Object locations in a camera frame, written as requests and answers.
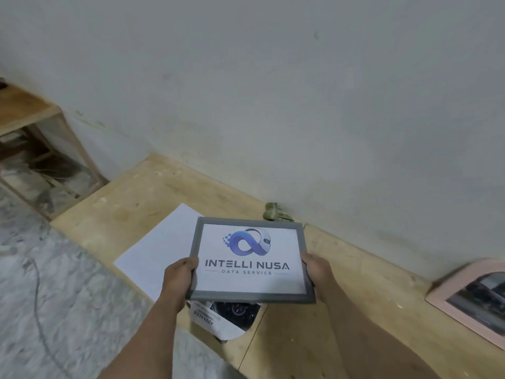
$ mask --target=picture frame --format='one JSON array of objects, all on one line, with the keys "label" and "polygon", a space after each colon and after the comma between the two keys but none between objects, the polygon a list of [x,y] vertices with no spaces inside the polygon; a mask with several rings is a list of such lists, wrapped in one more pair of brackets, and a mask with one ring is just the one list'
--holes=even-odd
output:
[{"label": "picture frame", "polygon": [[426,301],[505,350],[505,260],[464,266],[431,290]]},{"label": "picture frame", "polygon": [[200,261],[186,299],[315,303],[303,251],[301,223],[200,217],[190,253]]}]

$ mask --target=infinity logo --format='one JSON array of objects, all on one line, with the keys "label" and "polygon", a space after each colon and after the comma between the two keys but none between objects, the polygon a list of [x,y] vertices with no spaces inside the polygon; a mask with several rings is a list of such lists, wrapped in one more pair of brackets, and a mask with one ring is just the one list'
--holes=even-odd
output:
[{"label": "infinity logo", "polygon": [[[249,245],[248,250],[242,250],[238,244],[240,241],[245,241]],[[233,234],[228,234],[223,238],[224,244],[233,251],[234,254],[246,256],[251,253],[258,255],[266,255],[270,250],[270,235],[263,229],[247,229],[245,231],[236,231]]]}]

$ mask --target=intelli nusa logo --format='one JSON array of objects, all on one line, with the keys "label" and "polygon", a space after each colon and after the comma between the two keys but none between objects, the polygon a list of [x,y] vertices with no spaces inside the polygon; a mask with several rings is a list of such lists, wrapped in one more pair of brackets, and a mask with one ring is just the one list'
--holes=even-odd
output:
[{"label": "intelli nusa logo", "polygon": [[266,255],[270,250],[270,235],[264,229],[246,229],[223,237],[224,244],[242,257],[251,253]]}]

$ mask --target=white paper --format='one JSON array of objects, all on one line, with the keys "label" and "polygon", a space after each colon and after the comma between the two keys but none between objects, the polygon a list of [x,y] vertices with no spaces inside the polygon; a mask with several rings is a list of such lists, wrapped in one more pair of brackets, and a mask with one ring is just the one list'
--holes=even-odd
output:
[{"label": "white paper", "polygon": [[161,293],[165,268],[189,257],[196,222],[201,216],[181,204],[114,264],[155,301]]},{"label": "white paper", "polygon": [[205,224],[198,256],[197,291],[306,293],[295,229]]}]

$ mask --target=floor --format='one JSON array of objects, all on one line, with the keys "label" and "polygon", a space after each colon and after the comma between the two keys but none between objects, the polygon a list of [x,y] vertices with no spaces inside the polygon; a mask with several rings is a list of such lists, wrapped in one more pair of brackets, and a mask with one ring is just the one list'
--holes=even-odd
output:
[{"label": "floor", "polygon": [[[0,377],[95,378],[150,304],[0,189]],[[244,378],[186,330],[174,379]]]}]

